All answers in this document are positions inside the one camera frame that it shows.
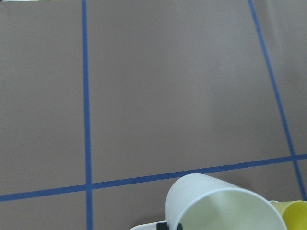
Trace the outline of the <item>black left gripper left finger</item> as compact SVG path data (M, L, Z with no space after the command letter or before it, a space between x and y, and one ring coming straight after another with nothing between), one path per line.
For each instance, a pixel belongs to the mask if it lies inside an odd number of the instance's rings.
M168 225L166 222L158 222L156 224L156 230L168 230Z

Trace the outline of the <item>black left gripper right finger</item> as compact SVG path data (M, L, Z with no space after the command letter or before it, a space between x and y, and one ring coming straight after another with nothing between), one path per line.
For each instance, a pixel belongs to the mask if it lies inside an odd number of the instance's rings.
M177 230L183 230L182 224L180 224L180 223L178 224Z

